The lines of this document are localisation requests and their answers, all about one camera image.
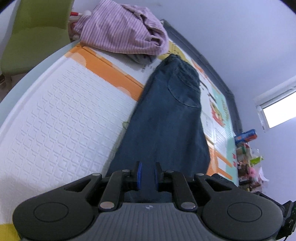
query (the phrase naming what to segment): white bed mat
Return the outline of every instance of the white bed mat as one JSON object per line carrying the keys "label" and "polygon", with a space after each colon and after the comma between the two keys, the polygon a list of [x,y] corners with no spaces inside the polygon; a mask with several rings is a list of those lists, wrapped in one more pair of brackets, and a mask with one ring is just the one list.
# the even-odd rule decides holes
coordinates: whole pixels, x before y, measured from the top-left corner
{"label": "white bed mat", "polygon": [[94,172],[106,173],[136,101],[60,58],[0,128],[0,224],[24,200]]}

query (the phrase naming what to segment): dark blue jeans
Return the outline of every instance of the dark blue jeans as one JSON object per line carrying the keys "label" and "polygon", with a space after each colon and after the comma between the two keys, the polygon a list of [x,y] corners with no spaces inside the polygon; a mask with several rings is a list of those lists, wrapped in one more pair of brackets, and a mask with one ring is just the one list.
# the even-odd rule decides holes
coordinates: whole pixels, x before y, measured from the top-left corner
{"label": "dark blue jeans", "polygon": [[199,83],[196,70],[174,54],[150,76],[107,173],[143,163],[142,188],[126,193],[126,202],[171,201],[169,193],[155,190],[155,162],[188,177],[206,173],[210,155],[200,120]]}

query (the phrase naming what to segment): play mat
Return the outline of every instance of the play mat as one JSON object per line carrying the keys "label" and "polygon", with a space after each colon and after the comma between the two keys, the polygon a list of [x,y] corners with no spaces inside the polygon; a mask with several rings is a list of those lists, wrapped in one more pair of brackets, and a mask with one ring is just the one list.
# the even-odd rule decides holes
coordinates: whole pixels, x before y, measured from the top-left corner
{"label": "play mat", "polygon": [[152,64],[78,44],[26,91],[0,128],[0,241],[19,240],[18,204],[94,172],[106,173],[124,123],[156,66],[174,53],[201,80],[201,120],[211,154],[208,175],[238,184],[233,128],[224,95],[172,41]]}

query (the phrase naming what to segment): chair leg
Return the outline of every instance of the chair leg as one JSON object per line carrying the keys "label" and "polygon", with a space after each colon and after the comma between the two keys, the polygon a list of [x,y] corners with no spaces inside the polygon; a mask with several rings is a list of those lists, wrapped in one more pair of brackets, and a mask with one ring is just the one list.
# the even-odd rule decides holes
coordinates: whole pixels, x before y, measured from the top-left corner
{"label": "chair leg", "polygon": [[12,89],[12,79],[10,75],[4,75],[5,77],[5,82],[6,82],[6,86],[7,89],[10,91]]}

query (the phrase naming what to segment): window frame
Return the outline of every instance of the window frame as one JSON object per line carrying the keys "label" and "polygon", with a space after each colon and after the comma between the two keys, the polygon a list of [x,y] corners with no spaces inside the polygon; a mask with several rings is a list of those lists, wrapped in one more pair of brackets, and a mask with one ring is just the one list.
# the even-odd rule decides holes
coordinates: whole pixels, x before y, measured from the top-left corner
{"label": "window frame", "polygon": [[271,128],[269,127],[268,121],[264,114],[263,109],[275,104],[276,102],[279,102],[280,100],[283,100],[284,98],[290,96],[295,92],[296,92],[296,76],[290,78],[289,80],[283,82],[282,84],[272,88],[271,90],[253,99],[255,102],[259,120],[264,132],[272,129],[273,127]]}

